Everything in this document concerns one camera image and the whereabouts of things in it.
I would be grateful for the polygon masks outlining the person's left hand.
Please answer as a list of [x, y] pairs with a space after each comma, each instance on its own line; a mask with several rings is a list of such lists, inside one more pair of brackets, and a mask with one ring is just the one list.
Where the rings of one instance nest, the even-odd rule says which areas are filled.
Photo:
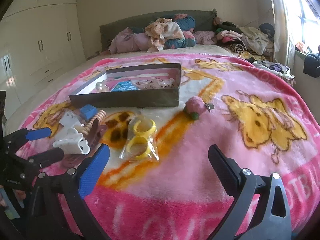
[[8, 207], [8, 204], [13, 204], [13, 201], [17, 201], [21, 208], [25, 208], [24, 200], [26, 198], [26, 192], [22, 190], [5, 190], [1, 185], [1, 206]]

